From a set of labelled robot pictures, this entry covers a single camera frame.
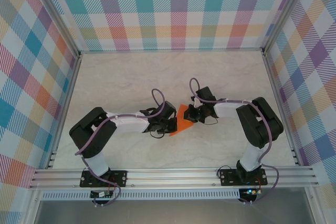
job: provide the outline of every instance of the metal rail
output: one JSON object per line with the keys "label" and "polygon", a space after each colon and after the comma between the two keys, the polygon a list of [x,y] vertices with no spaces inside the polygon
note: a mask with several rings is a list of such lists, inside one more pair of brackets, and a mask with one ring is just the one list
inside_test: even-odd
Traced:
{"label": "metal rail", "polygon": [[[279,166],[277,187],[314,187],[318,186],[315,173],[310,166]],[[82,169],[36,170],[30,188],[34,190],[81,189],[79,181]],[[250,186],[222,187],[216,175],[217,168],[161,168],[128,169],[125,189],[200,189],[200,188],[248,188]],[[276,172],[266,168],[270,188],[276,180]]]}

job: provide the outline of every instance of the purple cable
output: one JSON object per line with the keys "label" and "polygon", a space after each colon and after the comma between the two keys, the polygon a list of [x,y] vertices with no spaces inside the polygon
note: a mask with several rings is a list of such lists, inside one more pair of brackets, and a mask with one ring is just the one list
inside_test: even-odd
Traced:
{"label": "purple cable", "polygon": [[[157,105],[159,105],[159,103],[158,103],[157,99],[156,99],[155,96],[154,96],[154,91],[159,92],[160,95],[162,96],[162,100],[163,100],[163,101],[162,101],[162,107],[160,108],[160,110],[159,110],[157,113],[155,113],[155,114],[153,114],[153,115],[149,115],[149,116],[134,115],[134,114],[120,114],[120,115],[114,115],[114,116],[111,116],[111,117],[109,117],[109,118],[106,118],[104,121],[102,121],[102,122],[99,124],[99,126],[96,128],[96,130],[94,131],[94,133],[90,136],[90,138],[89,138],[89,140],[87,141],[87,143],[86,143],[86,144],[85,144],[85,145],[84,145],[78,152],[75,153],[75,156],[81,154],[81,153],[82,153],[82,152],[89,146],[89,144],[92,142],[93,138],[94,138],[95,135],[98,133],[98,131],[101,129],[101,127],[102,127],[106,122],[108,122],[108,121],[110,121],[110,120],[112,120],[112,119],[114,119],[114,118],[120,118],[120,117],[124,117],[124,116],[133,116],[133,117],[135,117],[135,118],[153,118],[153,117],[159,115],[159,114],[163,111],[163,108],[164,108],[164,105],[165,105],[165,98],[164,98],[163,93],[162,93],[159,89],[152,89],[152,96],[153,96],[154,101],[155,101],[155,103],[156,103]],[[86,165],[86,167],[88,168],[89,172],[90,172],[96,179],[99,179],[100,181],[103,181],[103,182],[108,183],[108,184],[110,184],[110,185],[112,185],[112,186],[115,186],[115,187],[117,187],[118,190],[119,190],[119,191],[118,191],[118,194],[117,194],[117,196],[116,196],[115,198],[113,198],[112,200],[110,200],[110,201],[107,202],[106,204],[101,204],[101,205],[99,205],[99,206],[104,207],[104,206],[108,206],[109,204],[113,203],[113,202],[120,196],[120,194],[121,194],[121,188],[120,188],[120,186],[118,186],[118,184],[116,184],[116,183],[113,183],[113,182],[111,182],[111,181],[108,181],[108,180],[105,180],[105,179],[99,177],[99,176],[98,176],[97,174],[95,174],[95,173],[93,172],[93,170],[89,167],[89,165],[88,165],[88,163],[85,161],[84,157],[82,157],[82,160],[83,160],[84,164]]]}
{"label": "purple cable", "polygon": [[[193,88],[192,88],[192,86],[191,86],[191,83],[192,83],[193,80],[196,81],[197,86],[198,86],[198,89],[200,89],[200,87],[201,87],[201,86],[199,85],[198,80],[197,80],[196,78],[193,77],[193,78],[191,78],[190,81],[189,81],[189,87],[190,87],[190,90],[191,90],[192,94],[194,95],[194,97],[196,97],[197,99],[199,99],[199,100],[202,101],[202,102],[207,102],[207,103],[226,103],[226,102],[228,102],[228,103],[244,103],[244,104],[249,104],[251,107],[253,107],[253,108],[257,111],[257,113],[259,114],[259,116],[261,117],[262,121],[263,121],[264,124],[265,124],[266,130],[267,130],[267,134],[268,134],[268,143],[269,143],[269,145],[268,145],[266,151],[260,156],[260,158],[259,158],[259,160],[258,160],[258,162],[261,163],[262,158],[263,158],[263,157],[264,157],[264,156],[271,150],[271,147],[272,147],[272,133],[271,133],[271,129],[270,129],[268,123],[267,123],[266,118],[264,117],[264,115],[262,114],[262,112],[258,109],[258,107],[255,106],[253,103],[251,103],[251,102],[249,102],[249,101],[241,101],[241,100],[207,101],[207,100],[204,100],[204,99],[202,99],[202,98],[199,98],[198,95],[196,94],[196,92],[193,90]],[[264,165],[264,164],[262,164],[262,166],[274,169],[274,170],[276,171],[276,173],[277,173],[277,178],[276,178],[276,180],[275,180],[275,182],[274,182],[272,188],[271,188],[270,191],[268,192],[268,194],[265,195],[265,196],[263,196],[263,198],[261,198],[261,199],[257,199],[257,200],[255,200],[254,203],[259,202],[259,201],[261,201],[262,199],[264,199],[266,196],[268,196],[268,195],[274,190],[274,188],[277,186],[278,181],[279,181],[279,170],[278,170],[276,167],[271,166],[271,165]]]}

